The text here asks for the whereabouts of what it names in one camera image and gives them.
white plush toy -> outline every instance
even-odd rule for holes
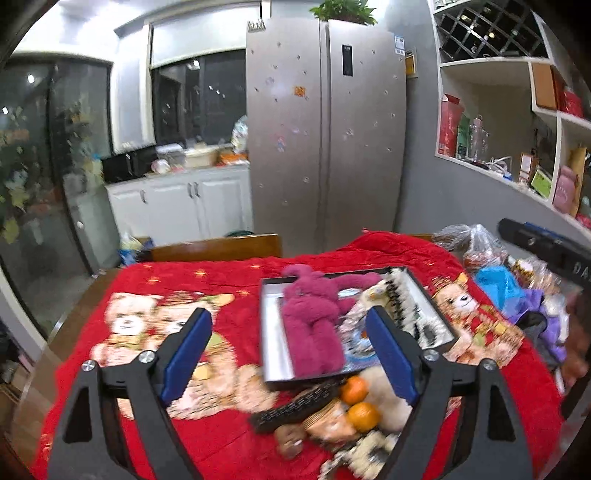
[[[379,427],[387,432],[401,432],[412,407],[406,400],[396,396],[382,367],[366,368],[360,376],[368,383],[369,389],[364,401],[375,405],[382,416]]]

food package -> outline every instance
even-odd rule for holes
[[[482,267],[502,265],[507,250],[483,225],[450,225],[433,234],[433,242],[448,251],[463,253],[464,268],[474,273]]]
[[[244,153],[246,151],[246,141],[248,140],[248,119],[242,115],[234,124],[232,130],[232,145],[234,153]]]
[[[457,125],[456,158],[465,160],[468,154],[468,131],[470,130],[470,118],[465,113]]]
[[[460,105],[459,98],[447,93],[443,95],[438,153],[448,157],[456,155],[457,126],[460,123],[463,111],[464,107]]]
[[[548,264],[538,257],[518,260],[511,268],[523,288],[544,290],[546,295],[560,293],[561,279],[548,269]]]

potted plant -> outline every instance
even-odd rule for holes
[[[325,0],[319,6],[310,8],[310,11],[324,22],[332,18],[362,25],[375,25],[377,22],[371,15],[375,8],[368,8],[367,3],[367,0]]]

sticker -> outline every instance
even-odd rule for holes
[[[402,37],[397,37],[394,35],[394,47],[404,50],[404,39]]]

pink plush toy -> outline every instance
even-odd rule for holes
[[[291,363],[298,378],[338,372],[345,364],[343,347],[335,326],[355,299],[339,299],[344,288],[365,290],[381,280],[377,273],[347,274],[326,278],[308,265],[288,265],[285,276],[298,280],[283,291],[281,315]]]

